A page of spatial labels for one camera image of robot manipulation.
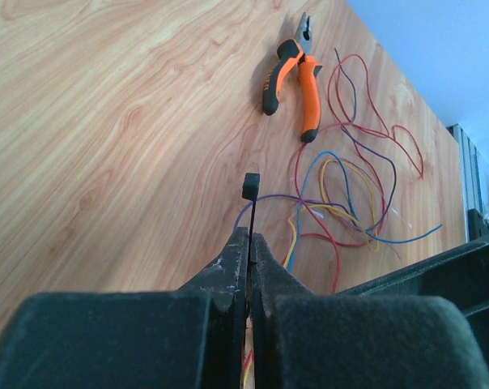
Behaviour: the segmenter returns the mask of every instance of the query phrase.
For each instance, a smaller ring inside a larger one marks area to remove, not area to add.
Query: wood grain
[[[0,329],[39,291],[180,286],[227,240],[245,205],[246,172],[261,173],[263,195],[294,193],[302,125],[296,75],[288,76],[275,115],[259,107],[276,47],[303,11],[314,17],[313,52],[325,65],[321,91],[336,64],[333,47],[360,53],[381,114],[409,127],[423,150],[418,180],[393,144],[359,136],[399,166],[384,236],[402,239],[444,224],[399,246],[402,260],[388,246],[377,254],[342,250],[339,288],[462,243],[457,146],[343,0],[0,1]],[[358,122],[380,128],[357,65],[347,71],[359,87]],[[333,122],[323,111],[322,125]],[[358,160],[338,131],[328,131],[308,147],[303,171],[326,148]],[[376,167],[389,187],[390,167]],[[330,168],[327,179],[333,199],[344,200],[338,173]],[[355,201],[365,204],[365,189],[355,178],[352,185]],[[287,252],[292,206],[265,200],[257,207],[257,231],[278,258]],[[365,218],[367,210],[359,206]],[[305,230],[312,223],[305,217]],[[329,223],[337,238],[348,237]],[[302,241],[294,273],[328,293],[330,245]]]

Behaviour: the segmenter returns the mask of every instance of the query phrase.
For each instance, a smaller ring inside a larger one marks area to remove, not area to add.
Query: tabletop
[[[294,35],[304,11],[313,18],[313,54],[323,64],[317,76],[321,127],[336,122],[325,90],[337,48],[342,57],[365,59],[381,116],[389,126],[407,127],[422,150],[419,178],[394,142],[350,128],[398,167],[380,236],[402,240],[443,225],[417,242],[381,244],[376,253],[340,249],[338,290],[463,243],[457,145],[343,0],[5,0],[0,330],[25,297],[40,291],[179,287],[228,239],[247,203],[241,198],[247,172],[261,174],[260,195],[295,194],[303,108],[296,71],[285,80],[274,115],[261,112],[261,94],[277,46]],[[380,130],[361,63],[353,58],[343,70],[356,84],[356,121]],[[351,87],[341,82],[340,88],[349,109]],[[410,137],[398,138],[415,158]],[[305,148],[300,181],[323,150],[361,162],[334,127]],[[372,164],[388,196],[392,169],[379,158]],[[311,179],[307,197],[319,198],[316,170]],[[346,203],[336,164],[326,180],[332,200]],[[351,177],[351,197],[367,219],[368,192],[361,185]],[[287,218],[295,205],[286,199],[257,205],[255,231],[279,260],[290,246]],[[320,233],[306,214],[304,232]],[[339,222],[319,214],[337,239],[354,240]],[[329,294],[335,259],[328,242],[301,238],[292,271],[314,292]]]

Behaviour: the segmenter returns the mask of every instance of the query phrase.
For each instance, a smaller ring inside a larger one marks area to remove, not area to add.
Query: orange and black pliers
[[[304,12],[295,38],[284,41],[277,49],[279,63],[268,75],[262,89],[262,112],[268,116],[273,115],[279,107],[279,95],[284,77],[295,65],[299,65],[299,81],[304,98],[304,126],[300,140],[306,143],[312,142],[317,137],[321,119],[316,77],[322,64],[311,55],[312,42],[311,20]]]

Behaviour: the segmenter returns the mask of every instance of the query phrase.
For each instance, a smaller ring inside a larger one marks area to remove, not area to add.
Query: purple wire
[[[272,199],[275,197],[282,197],[284,199],[292,199],[292,200],[296,200],[296,201],[300,200],[297,196],[292,196],[291,194],[276,193],[276,194],[267,194],[265,196],[259,196],[259,197],[257,197],[257,201],[261,201],[261,200],[265,200],[265,199]],[[322,205],[330,205],[333,207],[340,207],[341,209],[343,209],[343,211],[345,211],[347,214],[349,214],[347,209],[342,204],[339,204],[339,203],[323,203],[321,201],[316,201],[316,200],[305,200],[305,201],[306,201],[306,203],[310,203],[310,204],[322,204]],[[243,207],[243,209],[241,209],[241,212],[239,212],[239,215],[237,215],[236,223],[234,223],[234,231],[237,229],[237,226],[239,225],[239,222],[240,222],[241,218],[243,217],[243,215],[245,214],[246,210],[250,207],[252,207],[252,202],[246,204]]]

